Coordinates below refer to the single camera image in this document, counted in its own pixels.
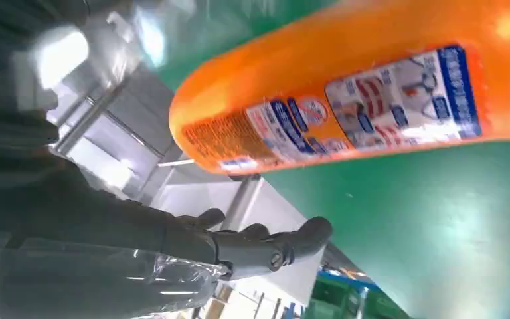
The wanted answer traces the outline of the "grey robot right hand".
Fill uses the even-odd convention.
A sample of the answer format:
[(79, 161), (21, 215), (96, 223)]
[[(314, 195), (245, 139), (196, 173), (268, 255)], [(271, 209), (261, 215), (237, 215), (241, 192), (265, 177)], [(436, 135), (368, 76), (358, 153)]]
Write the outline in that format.
[(76, 165), (0, 158), (0, 318), (155, 318), (200, 308), (219, 281), (260, 276), (328, 242), (322, 217), (271, 234), (213, 231), (219, 209), (176, 217), (92, 188)]

